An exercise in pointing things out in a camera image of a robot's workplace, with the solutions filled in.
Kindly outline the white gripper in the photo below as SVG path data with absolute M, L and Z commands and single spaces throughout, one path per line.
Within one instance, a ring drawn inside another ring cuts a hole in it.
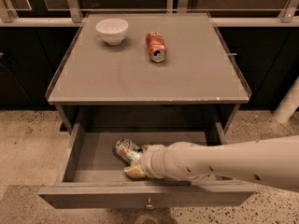
M 141 147 L 143 155 L 140 159 L 140 165 L 126 167 L 124 172 L 132 179 L 144 178 L 145 175 L 150 178 L 165 178 L 163 145 L 144 145 Z

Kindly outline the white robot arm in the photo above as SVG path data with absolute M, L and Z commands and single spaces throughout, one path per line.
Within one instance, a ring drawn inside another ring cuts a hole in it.
M 147 146 L 141 158 L 124 172 L 135 179 L 193 180 L 200 175 L 219 175 L 297 191 L 299 136 L 213 147 L 189 142 Z

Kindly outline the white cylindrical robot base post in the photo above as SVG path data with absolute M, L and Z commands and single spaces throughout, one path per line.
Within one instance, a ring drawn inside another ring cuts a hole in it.
M 273 113 L 279 123 L 286 123 L 299 107 L 299 77 L 294 81 L 285 97 Z

